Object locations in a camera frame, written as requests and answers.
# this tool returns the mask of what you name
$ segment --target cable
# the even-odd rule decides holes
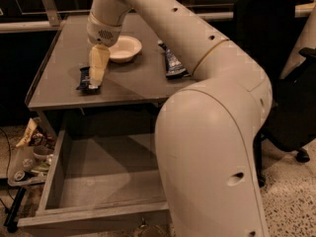
[[[12,152],[11,152],[10,141],[9,141],[9,137],[8,137],[7,133],[6,133],[6,132],[4,131],[4,129],[2,129],[1,127],[0,127],[0,130],[2,131],[2,133],[4,134],[4,136],[6,137],[7,143],[8,143],[9,160],[8,160],[8,165],[7,165],[7,170],[6,170],[6,178],[8,178]],[[9,196],[12,200],[14,200],[14,198],[13,198],[13,197],[11,196],[11,194],[10,194],[9,186],[7,186],[7,194],[8,194],[8,196]]]

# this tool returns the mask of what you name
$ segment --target black office chair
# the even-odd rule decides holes
[[[316,137],[316,65],[315,57],[310,55],[315,50],[300,50],[306,60],[285,79],[279,79],[296,41],[294,20],[295,0],[238,0],[234,4],[233,40],[265,69],[276,102],[254,142],[260,186],[265,183],[261,152],[264,138],[282,151],[297,150],[297,161],[307,162],[309,156],[302,146]]]

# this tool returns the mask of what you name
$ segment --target gray tabletop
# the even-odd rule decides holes
[[[137,14],[130,13],[122,35],[138,38],[142,50],[129,63],[109,63],[100,93],[85,95],[76,90],[80,68],[88,66],[87,15],[69,16],[61,30],[51,57],[27,103],[32,111],[88,108],[144,102],[162,102],[192,83],[190,77],[168,80],[164,55],[157,36]]]

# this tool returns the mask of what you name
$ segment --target drawer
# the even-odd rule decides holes
[[[67,112],[39,209],[18,227],[34,236],[66,236],[136,228],[143,220],[170,223],[155,120],[150,105]]]

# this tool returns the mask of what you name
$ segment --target wire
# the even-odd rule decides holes
[[[0,130],[2,131],[2,133],[4,134],[4,136],[6,137],[7,143],[8,143],[9,160],[8,160],[8,165],[7,165],[7,169],[6,169],[6,178],[8,178],[12,152],[11,152],[10,141],[9,141],[9,137],[8,137],[7,133],[6,133],[6,132],[4,131],[4,129],[2,129],[1,127],[0,127]],[[13,197],[11,196],[11,194],[10,194],[9,185],[7,186],[7,194],[8,194],[8,196],[9,196],[12,200],[14,200],[14,198],[13,198]]]

